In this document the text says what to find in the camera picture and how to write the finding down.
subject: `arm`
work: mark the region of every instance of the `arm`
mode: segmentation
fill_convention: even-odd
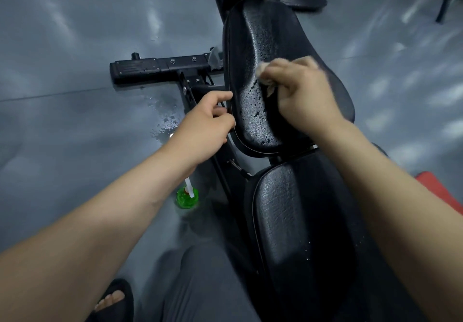
[[[154,155],[67,216],[3,252],[2,320],[84,321],[166,197],[226,141],[235,121],[217,102],[231,96],[204,96]]]
[[[463,320],[463,216],[385,157],[344,120],[311,57],[272,62],[281,114],[311,136],[359,202],[376,243],[432,321]]]

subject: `black slipper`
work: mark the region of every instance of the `black slipper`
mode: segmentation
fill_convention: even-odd
[[[101,300],[116,290],[124,293],[124,299],[98,312],[93,311],[85,322],[133,322],[133,294],[129,282],[125,279],[114,279]]]

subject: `foot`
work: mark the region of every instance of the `foot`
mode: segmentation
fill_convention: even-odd
[[[104,299],[101,299],[95,306],[95,312],[101,311],[115,303],[124,300],[125,294],[121,290],[116,290],[113,294],[108,294]]]

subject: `hand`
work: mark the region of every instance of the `hand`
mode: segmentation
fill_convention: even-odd
[[[311,138],[318,138],[344,121],[326,74],[311,56],[293,62],[275,59],[260,78],[271,79],[279,84],[280,114]]]
[[[191,110],[167,143],[179,155],[187,155],[189,167],[208,160],[227,142],[235,118],[217,103],[231,99],[232,92],[211,91]]]

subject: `gray epoxy floor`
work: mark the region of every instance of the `gray epoxy floor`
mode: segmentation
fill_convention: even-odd
[[[463,4],[328,0],[300,14],[339,75],[357,125],[409,172],[434,172],[463,202]],[[89,199],[157,150],[184,116],[175,84],[115,91],[108,65],[193,55],[222,37],[214,0],[0,0],[0,250]],[[266,160],[245,158],[254,173]],[[170,197],[120,275],[137,319],[159,314],[183,250],[236,236],[210,163],[193,175],[201,206]]]

